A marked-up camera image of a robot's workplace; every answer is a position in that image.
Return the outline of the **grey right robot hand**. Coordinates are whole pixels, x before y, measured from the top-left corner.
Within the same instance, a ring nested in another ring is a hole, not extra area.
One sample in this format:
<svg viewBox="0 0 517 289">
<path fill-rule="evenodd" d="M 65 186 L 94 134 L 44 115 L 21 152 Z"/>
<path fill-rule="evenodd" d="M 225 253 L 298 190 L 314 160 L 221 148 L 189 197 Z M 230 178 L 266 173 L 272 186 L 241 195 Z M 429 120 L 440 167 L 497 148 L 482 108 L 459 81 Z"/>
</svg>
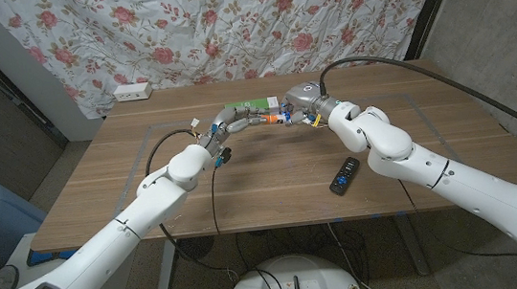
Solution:
<svg viewBox="0 0 517 289">
<path fill-rule="evenodd" d="M 338 100 L 321 94 L 320 84 L 306 82 L 290 88 L 281 100 L 281 112 L 287 125 L 299 123 L 326 125 Z"/>
</svg>

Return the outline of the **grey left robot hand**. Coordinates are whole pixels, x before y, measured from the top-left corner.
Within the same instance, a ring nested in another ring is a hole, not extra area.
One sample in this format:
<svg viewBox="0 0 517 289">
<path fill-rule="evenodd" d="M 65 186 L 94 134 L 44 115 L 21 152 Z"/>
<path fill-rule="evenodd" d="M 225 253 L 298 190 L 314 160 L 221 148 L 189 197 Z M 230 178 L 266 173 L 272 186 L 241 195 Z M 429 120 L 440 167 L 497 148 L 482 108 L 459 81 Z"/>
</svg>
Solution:
<svg viewBox="0 0 517 289">
<path fill-rule="evenodd" d="M 227 138 L 244 130 L 248 126 L 266 123 L 263 108 L 255 106 L 234 106 L 224 108 L 218 113 L 208 128 L 208 131 L 199 138 L 202 145 L 212 157 L 220 150 Z"/>
</svg>

